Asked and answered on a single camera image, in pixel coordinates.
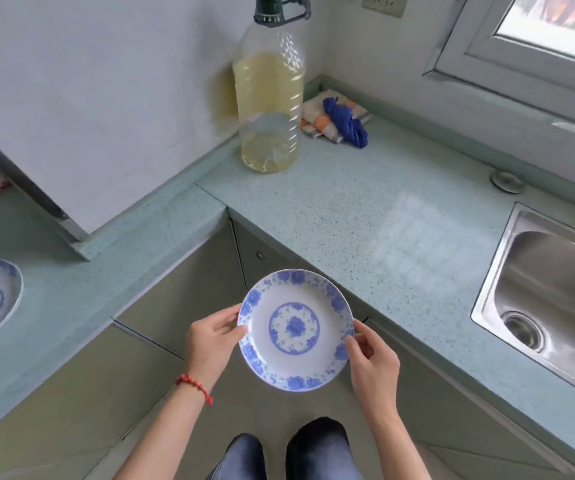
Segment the window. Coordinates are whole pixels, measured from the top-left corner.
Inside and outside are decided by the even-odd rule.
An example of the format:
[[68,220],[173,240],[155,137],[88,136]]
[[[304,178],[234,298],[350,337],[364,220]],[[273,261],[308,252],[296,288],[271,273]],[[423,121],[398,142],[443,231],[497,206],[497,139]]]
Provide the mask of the window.
[[434,70],[575,123],[575,0],[466,0]]

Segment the plastic bottle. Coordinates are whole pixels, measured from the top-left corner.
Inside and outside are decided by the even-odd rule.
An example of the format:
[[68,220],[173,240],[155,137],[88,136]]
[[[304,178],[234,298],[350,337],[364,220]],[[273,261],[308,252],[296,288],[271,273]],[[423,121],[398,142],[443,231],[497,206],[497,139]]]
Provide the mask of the plastic bottle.
[[[287,3],[306,11],[285,20]],[[256,0],[254,23],[237,47],[232,67],[241,152],[262,173],[282,171],[299,156],[306,60],[286,25],[311,14],[309,0]]]

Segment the window frame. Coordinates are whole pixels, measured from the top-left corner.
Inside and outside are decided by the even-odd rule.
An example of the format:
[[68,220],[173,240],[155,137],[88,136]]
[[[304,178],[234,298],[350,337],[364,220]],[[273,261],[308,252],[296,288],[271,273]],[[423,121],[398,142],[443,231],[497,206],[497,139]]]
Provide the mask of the window frame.
[[514,1],[466,0],[434,70],[575,122],[575,58],[496,35]]

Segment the dish towel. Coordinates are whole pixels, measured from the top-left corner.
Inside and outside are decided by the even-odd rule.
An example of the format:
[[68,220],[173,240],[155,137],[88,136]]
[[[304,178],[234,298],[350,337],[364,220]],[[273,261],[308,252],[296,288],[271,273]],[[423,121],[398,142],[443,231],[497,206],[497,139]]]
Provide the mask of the dish towel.
[[328,89],[303,104],[303,119],[301,129],[310,138],[318,138],[325,135],[332,143],[339,144],[345,138],[332,122],[330,116],[325,112],[324,99],[337,98],[338,104],[345,104],[352,109],[352,118],[359,120],[362,124],[367,123],[374,116],[367,109],[359,106],[354,101],[347,99],[337,91]]
[[337,103],[337,98],[325,98],[325,112],[348,143],[359,148],[365,148],[368,145],[368,132],[363,128],[363,123],[361,120],[352,119],[351,107]]

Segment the person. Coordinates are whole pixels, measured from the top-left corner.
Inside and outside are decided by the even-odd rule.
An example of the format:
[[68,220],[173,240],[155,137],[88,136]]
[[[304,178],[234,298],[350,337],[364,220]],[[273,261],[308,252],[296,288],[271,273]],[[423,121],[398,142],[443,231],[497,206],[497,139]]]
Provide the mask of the person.
[[[187,375],[205,394],[181,382],[114,480],[172,480],[198,415],[232,350],[246,333],[234,326],[241,305],[231,306],[194,322],[187,334]],[[399,359],[377,332],[355,320],[354,337],[345,337],[352,387],[359,399],[379,451],[386,480],[431,480],[396,410]],[[345,429],[330,418],[301,428],[287,445],[287,480],[359,480]],[[225,451],[207,480],[266,480],[260,441],[244,433]]]

